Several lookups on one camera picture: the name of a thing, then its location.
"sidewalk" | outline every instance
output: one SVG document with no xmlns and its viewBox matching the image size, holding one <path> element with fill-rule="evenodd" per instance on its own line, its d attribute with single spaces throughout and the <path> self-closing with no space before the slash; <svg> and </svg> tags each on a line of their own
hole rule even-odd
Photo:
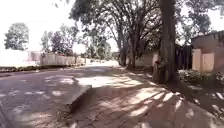
<svg viewBox="0 0 224 128">
<path fill-rule="evenodd" d="M 72 128 L 224 127 L 207 111 L 132 73 L 112 69 L 100 75 L 95 81 L 104 86 L 94 88 L 67 120 Z"/>
</svg>

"bush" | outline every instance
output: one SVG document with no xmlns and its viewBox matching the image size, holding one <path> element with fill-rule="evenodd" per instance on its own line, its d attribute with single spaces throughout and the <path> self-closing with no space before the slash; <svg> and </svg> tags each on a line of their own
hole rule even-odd
<svg viewBox="0 0 224 128">
<path fill-rule="evenodd" d="M 220 75 L 197 71 L 179 71 L 180 79 L 190 85 L 214 87 L 221 85 Z"/>
</svg>

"curb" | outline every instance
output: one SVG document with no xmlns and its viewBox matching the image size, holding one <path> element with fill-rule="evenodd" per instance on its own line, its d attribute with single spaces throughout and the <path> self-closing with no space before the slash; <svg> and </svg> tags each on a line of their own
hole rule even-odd
<svg viewBox="0 0 224 128">
<path fill-rule="evenodd" d="M 76 108 L 81 104 L 87 93 L 92 89 L 92 85 L 82 86 L 78 93 L 75 93 L 68 101 L 65 102 L 70 112 L 75 112 Z"/>
</svg>

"sky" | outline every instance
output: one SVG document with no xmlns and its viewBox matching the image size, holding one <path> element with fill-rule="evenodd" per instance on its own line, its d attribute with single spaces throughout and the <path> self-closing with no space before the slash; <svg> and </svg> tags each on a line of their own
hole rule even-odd
<svg viewBox="0 0 224 128">
<path fill-rule="evenodd" d="M 4 49 L 4 34 L 11 24 L 24 22 L 29 28 L 30 51 L 41 50 L 40 39 L 44 31 L 56 31 L 62 23 L 72 26 L 74 21 L 69 20 L 69 12 L 75 0 L 70 0 L 70 4 L 60 2 L 60 0 L 0 0 L 0 50 Z M 53 2 L 59 3 L 56 8 Z M 224 30 L 224 19 L 220 18 L 218 11 L 209 11 L 212 27 L 215 30 Z M 113 40 L 109 40 L 112 50 L 116 51 Z"/>
</svg>

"asphalt road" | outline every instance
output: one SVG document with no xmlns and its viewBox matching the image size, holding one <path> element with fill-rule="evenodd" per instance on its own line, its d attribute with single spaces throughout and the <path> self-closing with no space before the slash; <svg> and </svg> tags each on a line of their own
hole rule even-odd
<svg viewBox="0 0 224 128">
<path fill-rule="evenodd" d="M 111 70 L 109 64 L 61 69 L 0 78 L 2 109 L 15 127 L 55 128 L 57 112 L 80 89 L 80 84 L 93 84 L 83 79 Z"/>
</svg>

